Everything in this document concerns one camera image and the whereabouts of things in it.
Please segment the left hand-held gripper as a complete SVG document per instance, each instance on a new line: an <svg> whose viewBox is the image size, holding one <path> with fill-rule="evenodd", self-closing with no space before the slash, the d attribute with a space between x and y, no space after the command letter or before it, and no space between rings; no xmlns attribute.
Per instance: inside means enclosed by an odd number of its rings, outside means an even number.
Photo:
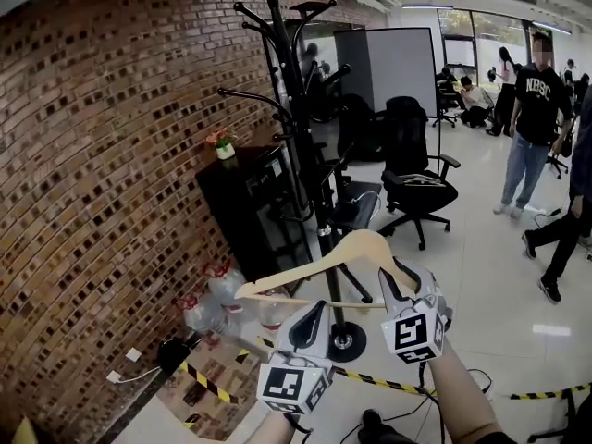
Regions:
<svg viewBox="0 0 592 444"><path fill-rule="evenodd" d="M257 399L273 412L310 414L333 383L329 337L330 311L324 301L286 319L268 361L260 366Z"/></svg>

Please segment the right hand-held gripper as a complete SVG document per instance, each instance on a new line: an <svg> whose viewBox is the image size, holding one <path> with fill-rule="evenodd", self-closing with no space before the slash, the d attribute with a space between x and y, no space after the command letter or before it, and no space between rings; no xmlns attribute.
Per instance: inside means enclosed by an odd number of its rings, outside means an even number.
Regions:
<svg viewBox="0 0 592 444"><path fill-rule="evenodd" d="M431 271L407 259L395 258L394 262L414 281L414 294L420 299L408 305L408 297L394 277L383 268L378 270L385 307L389 314L394 314L381 324L388 351L406 364L436 359L443 353L452 309L439 295L439 285Z"/></svg>

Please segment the black metal coat rack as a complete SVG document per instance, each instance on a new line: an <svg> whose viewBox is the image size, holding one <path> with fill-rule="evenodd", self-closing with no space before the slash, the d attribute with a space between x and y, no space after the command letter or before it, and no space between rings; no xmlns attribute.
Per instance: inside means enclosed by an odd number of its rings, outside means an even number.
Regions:
<svg viewBox="0 0 592 444"><path fill-rule="evenodd" d="M293 144L295 147L297 175L308 201L308 216L316 220L316 236L321 254L328 254L338 245L338 235L330 221L336 204L332 200L329 177L339 168L339 162L327 164L317 159L318 150L310 123L321 123L323 120L311 114L308 98L310 80L315 70L311 68L305 77L302 75L298 59L298 41L304 27L318 15L336 6L337 2L307 2L305 5L309 9L301 13L300 23L292 33L286 28L279 0L266 0L266 4L271 17L269 21L255 14L242 2L235 3L233 8L248 18L242 23L242 27L260 33L264 47L271 47L275 51L277 71L281 73L289 105L284 106L279 97L270 99L263 95L227 88L219 88L217 93L223 97L256 100L276 108L277 112L273 118L281 123L283 132L275 134L273 139L276 142ZM369 301L371 296L344 263L331 266L325 273L329 298L335 304L335 321L330 329L328 357L338 363L348 363L361 356L366 346L366 335L360 326L348 322L344 317L345 307L339 303L339 272L343 272L346 278L352 281L352 285L362 294L364 300Z"/></svg>

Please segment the wooden hanger with metal hook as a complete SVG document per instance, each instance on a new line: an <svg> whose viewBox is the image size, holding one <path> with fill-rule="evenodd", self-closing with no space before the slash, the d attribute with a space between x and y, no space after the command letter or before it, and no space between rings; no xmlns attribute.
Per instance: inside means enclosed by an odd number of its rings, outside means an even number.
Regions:
<svg viewBox="0 0 592 444"><path fill-rule="evenodd" d="M241 285L235 293L235 298L298 305L312 304L312 302L306 300L272 298L265 295L265 292L300 279L328 272L338 265L347 264L359 258L366 259L393 276L403 299L418 300L420 298L419 282L412 279L409 274L395 264L386 239L369 229L358 229L350 232L331 252L310 264L297 266L269 277L260 278L255 282L247 282Z"/></svg>

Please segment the person's right forearm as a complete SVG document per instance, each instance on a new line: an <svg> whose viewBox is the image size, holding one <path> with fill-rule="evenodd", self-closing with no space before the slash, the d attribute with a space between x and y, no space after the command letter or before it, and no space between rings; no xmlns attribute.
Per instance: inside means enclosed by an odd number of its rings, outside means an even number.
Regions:
<svg viewBox="0 0 592 444"><path fill-rule="evenodd" d="M502 432L486 395L447 339L442 354L428 362L441 417L453 444L478 444Z"/></svg>

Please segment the person's left forearm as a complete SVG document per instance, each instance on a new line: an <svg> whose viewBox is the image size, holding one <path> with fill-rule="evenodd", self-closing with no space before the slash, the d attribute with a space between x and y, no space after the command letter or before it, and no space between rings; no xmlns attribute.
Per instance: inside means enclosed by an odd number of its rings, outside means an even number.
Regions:
<svg viewBox="0 0 592 444"><path fill-rule="evenodd" d="M270 412L245 444L290 444L295 427L282 413Z"/></svg>

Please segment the clear plastic bag red ties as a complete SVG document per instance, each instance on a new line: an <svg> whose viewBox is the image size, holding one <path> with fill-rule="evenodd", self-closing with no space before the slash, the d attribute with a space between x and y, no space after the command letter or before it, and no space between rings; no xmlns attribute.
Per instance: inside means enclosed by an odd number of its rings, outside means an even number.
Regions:
<svg viewBox="0 0 592 444"><path fill-rule="evenodd" d="M228 314L211 293L200 297L187 295L181 302L181 311L185 324L200 335L227 335L232 331Z"/></svg>
<svg viewBox="0 0 592 444"><path fill-rule="evenodd" d="M278 302L278 299L289 299L290 295L284 288L276 288L265 292L273 301L255 302L255 311L261 326L268 331L277 332L283 322L296 310L295 304Z"/></svg>
<svg viewBox="0 0 592 444"><path fill-rule="evenodd" d="M207 264L203 273L207 276L209 290L222 306L241 308L235 295L238 289L246 283L246 279L240 270L227 261L223 265Z"/></svg>

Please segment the black low stool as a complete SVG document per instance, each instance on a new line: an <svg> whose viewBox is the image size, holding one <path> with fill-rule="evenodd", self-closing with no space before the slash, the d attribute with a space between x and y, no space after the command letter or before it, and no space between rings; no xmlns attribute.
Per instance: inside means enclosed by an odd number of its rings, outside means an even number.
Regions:
<svg viewBox="0 0 592 444"><path fill-rule="evenodd" d="M380 183L350 182L342 190L336 207L329 217L330 225L344 233L367 229L381 209L381 191Z"/></svg>

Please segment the person's black shoe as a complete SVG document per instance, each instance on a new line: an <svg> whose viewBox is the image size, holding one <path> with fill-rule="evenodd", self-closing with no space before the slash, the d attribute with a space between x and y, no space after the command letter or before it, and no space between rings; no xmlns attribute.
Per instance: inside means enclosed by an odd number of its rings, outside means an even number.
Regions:
<svg viewBox="0 0 592 444"><path fill-rule="evenodd" d="M377 411L373 409L367 409L362 415L362 429L361 433L365 434L376 434L381 430L383 425L382 418Z"/></svg>

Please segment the black office chair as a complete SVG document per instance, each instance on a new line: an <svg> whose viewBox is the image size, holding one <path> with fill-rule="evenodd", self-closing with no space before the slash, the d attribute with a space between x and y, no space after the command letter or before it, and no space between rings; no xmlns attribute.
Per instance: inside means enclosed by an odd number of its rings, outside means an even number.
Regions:
<svg viewBox="0 0 592 444"><path fill-rule="evenodd" d="M385 160L383 147L382 113L373 111L365 99L354 93L330 95L319 101L314 116L322 125L337 125L337 140L328 138L315 142L316 156L320 163L343 158L345 163L378 163Z"/></svg>
<svg viewBox="0 0 592 444"><path fill-rule="evenodd" d="M419 245L426 248L424 220L439 223L450 231L450 221L435 213L455 202L457 189L447 181L448 171L461 163L446 154L430 155L426 145L426 111L410 96L397 96L386 102L387 124L383 148L385 169L381 175L387 195L387 210L401 212L378 232L391 236L396 227L412 222Z"/></svg>

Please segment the person's black trousers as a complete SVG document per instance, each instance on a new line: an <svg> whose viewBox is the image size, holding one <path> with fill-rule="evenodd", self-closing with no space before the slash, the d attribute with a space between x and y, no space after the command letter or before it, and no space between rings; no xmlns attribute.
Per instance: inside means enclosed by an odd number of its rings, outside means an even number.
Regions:
<svg viewBox="0 0 592 444"><path fill-rule="evenodd" d="M396 431L392 426L380 424L372 427L366 437L364 444L416 444L411 439Z"/></svg>

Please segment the black cabinet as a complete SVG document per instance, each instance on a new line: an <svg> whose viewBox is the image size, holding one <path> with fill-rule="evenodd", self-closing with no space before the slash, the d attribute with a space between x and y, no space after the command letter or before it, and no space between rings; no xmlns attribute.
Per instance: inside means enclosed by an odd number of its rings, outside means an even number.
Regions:
<svg viewBox="0 0 592 444"><path fill-rule="evenodd" d="M248 146L202 169L196 180L241 273L255 281L313 260L278 146Z"/></svg>

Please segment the person's black shirt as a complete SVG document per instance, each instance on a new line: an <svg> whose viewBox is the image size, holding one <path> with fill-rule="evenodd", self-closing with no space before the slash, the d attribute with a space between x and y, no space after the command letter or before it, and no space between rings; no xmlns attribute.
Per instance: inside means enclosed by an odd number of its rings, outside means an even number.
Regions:
<svg viewBox="0 0 592 444"><path fill-rule="evenodd" d="M475 442L467 443L467 444L517 444L513 439L511 439L508 435L504 432L492 432L487 434Z"/></svg>

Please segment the potted pink flowers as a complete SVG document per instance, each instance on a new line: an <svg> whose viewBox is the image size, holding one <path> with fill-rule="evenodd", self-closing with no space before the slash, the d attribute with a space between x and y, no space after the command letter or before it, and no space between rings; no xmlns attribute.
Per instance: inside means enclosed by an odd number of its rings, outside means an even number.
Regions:
<svg viewBox="0 0 592 444"><path fill-rule="evenodd" d="M215 148L217 158L222 161L229 160L236 154L232 140L233 137L226 129L215 129L206 137L206 142Z"/></svg>

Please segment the grey partition board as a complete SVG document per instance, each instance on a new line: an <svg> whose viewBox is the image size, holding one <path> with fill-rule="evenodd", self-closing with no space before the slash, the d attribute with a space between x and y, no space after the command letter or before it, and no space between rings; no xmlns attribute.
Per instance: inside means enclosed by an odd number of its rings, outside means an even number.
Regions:
<svg viewBox="0 0 592 444"><path fill-rule="evenodd" d="M428 27L336 31L338 63L351 68L342 92L364 99L375 112L397 96L414 98L426 115L438 115L436 65Z"/></svg>

